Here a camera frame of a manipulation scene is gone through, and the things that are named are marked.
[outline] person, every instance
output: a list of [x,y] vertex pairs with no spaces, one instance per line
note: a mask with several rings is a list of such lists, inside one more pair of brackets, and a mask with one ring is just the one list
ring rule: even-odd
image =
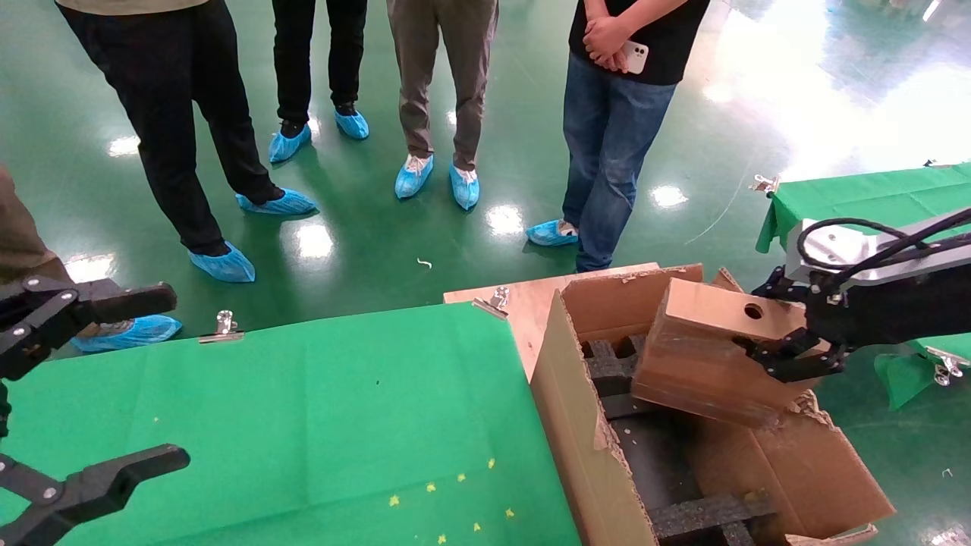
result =
[[[280,132],[270,142],[270,162],[286,161],[310,141],[310,39],[317,0],[273,0],[277,36],[273,62],[277,70],[277,116]],[[327,0],[330,18],[330,99],[341,131],[364,140],[371,130],[355,108],[364,57],[367,0]]]
[[[580,0],[570,31],[563,134],[570,152],[563,217],[526,230],[545,247],[579,243],[577,271],[610,267],[709,0]],[[624,43],[646,46],[640,74]]]
[[434,166],[428,126],[428,85],[439,27],[455,81],[455,145],[449,178],[465,210],[479,202],[476,151],[483,128],[489,53],[499,18],[498,0],[387,0],[401,76],[399,116],[408,157],[394,182],[399,199],[419,192]]
[[[37,224],[17,197],[10,171],[0,164],[0,286],[31,276],[72,283],[64,263],[37,233]],[[182,329],[164,315],[114,324],[91,324],[71,340],[82,353],[100,353],[165,341]]]
[[139,156],[162,212],[190,261],[229,283],[255,280],[252,263],[222,238],[195,174],[192,101],[199,105],[239,206],[303,215],[317,205],[278,188],[259,161],[224,0],[57,0],[91,60],[117,92],[140,139]]

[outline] gray pants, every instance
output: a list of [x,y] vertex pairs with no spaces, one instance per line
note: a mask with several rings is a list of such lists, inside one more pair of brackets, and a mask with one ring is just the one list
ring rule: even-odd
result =
[[387,15],[401,73],[399,114],[408,153],[426,158],[433,152],[428,85],[441,26],[455,80],[453,159],[459,169],[475,169],[499,0],[387,0]]

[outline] black cable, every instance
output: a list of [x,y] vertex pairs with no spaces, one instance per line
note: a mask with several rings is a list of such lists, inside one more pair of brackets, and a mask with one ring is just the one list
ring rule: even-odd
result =
[[[831,225],[861,225],[863,227],[869,227],[877,231],[882,231],[883,233],[886,233],[888,235],[893,235],[897,239],[903,239],[907,237],[907,234],[904,233],[903,231],[900,231],[899,229],[894,229],[893,227],[890,227],[888,225],[883,225],[882,223],[879,223],[879,222],[872,222],[869,220],[863,220],[859,218],[833,218],[829,220],[823,220],[820,222],[816,222],[813,225],[810,225],[809,227],[807,227],[805,231],[799,234],[798,239],[796,239],[796,242],[795,242],[796,250],[799,252],[799,255],[802,256],[803,261],[805,261],[806,263],[814,267],[822,267],[824,269],[839,270],[839,269],[848,269],[853,266],[852,264],[829,263],[826,261],[815,259],[814,257],[806,254],[806,238],[809,237],[809,234],[816,231],[817,229],[821,229],[823,227],[829,227]],[[923,242],[918,242],[914,246],[916,246],[921,250],[926,250],[930,248],[929,246],[927,246],[926,243],[923,243]]]
[[0,381],[0,439],[6,438],[10,432],[7,430],[7,421],[10,420],[10,412],[13,408],[7,401],[7,386]]
[[[814,265],[816,267],[820,267],[823,269],[839,270],[840,271],[839,273],[837,273],[836,275],[833,275],[825,282],[826,287],[828,289],[831,289],[831,288],[838,289],[840,286],[843,285],[843,283],[847,282],[853,275],[855,275],[856,273],[859,273],[860,271],[866,271],[868,269],[876,269],[879,267],[884,267],[884,266],[893,264],[894,263],[893,260],[887,260],[887,259],[901,253],[902,251],[910,247],[916,247],[919,250],[923,250],[924,253],[922,254],[922,256],[929,256],[931,254],[943,252],[947,248],[953,248],[954,245],[949,245],[948,247],[944,247],[944,246],[938,246],[936,248],[931,247],[930,245],[924,242],[924,239],[926,239],[927,237],[936,235],[941,231],[945,231],[947,229],[955,227],[956,225],[962,225],[968,222],[971,222],[971,208],[965,209],[963,211],[950,215],[949,217],[939,222],[936,222],[928,227],[925,227],[924,229],[918,231],[917,233],[914,233],[912,235],[907,235],[897,229],[893,229],[892,227],[887,227],[885,225],[882,225],[876,222],[870,222],[867,220],[832,219],[829,221],[814,223],[805,231],[800,233],[799,237],[796,239],[796,250],[799,252],[799,255],[803,258],[803,260],[805,260],[806,263],[809,263],[810,265]],[[808,237],[808,235],[813,231],[815,231],[816,229],[819,229],[821,227],[826,227],[828,225],[835,225],[835,224],[853,224],[853,225],[864,225],[867,227],[872,227],[874,229],[878,229],[879,231],[882,231],[884,233],[889,233],[897,237],[897,241],[892,243],[885,249],[879,251],[878,253],[854,265],[834,265],[834,264],[825,263],[825,262],[816,260],[814,258],[811,258],[810,256],[807,256],[806,247],[805,247],[806,237]]]

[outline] open cardboard box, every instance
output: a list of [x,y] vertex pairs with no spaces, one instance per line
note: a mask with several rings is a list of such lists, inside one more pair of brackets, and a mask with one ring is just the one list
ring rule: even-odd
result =
[[[625,456],[632,446],[605,417],[581,343],[650,335],[672,279],[701,283],[701,266],[579,281],[553,297],[531,388],[588,546],[665,544],[648,516],[660,500],[635,487]],[[723,284],[719,290],[731,288]],[[818,409],[786,411],[762,429],[675,413],[685,432],[678,447],[702,495],[769,496],[777,515],[753,533],[758,546],[857,544],[876,533],[872,522],[894,511],[846,436]]]

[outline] blue jeans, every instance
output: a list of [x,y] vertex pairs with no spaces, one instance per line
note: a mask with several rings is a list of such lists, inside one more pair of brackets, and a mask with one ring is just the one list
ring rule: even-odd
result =
[[580,229],[577,271],[610,267],[634,209],[644,157],[675,87],[631,82],[570,54],[563,105],[570,174],[563,219]]

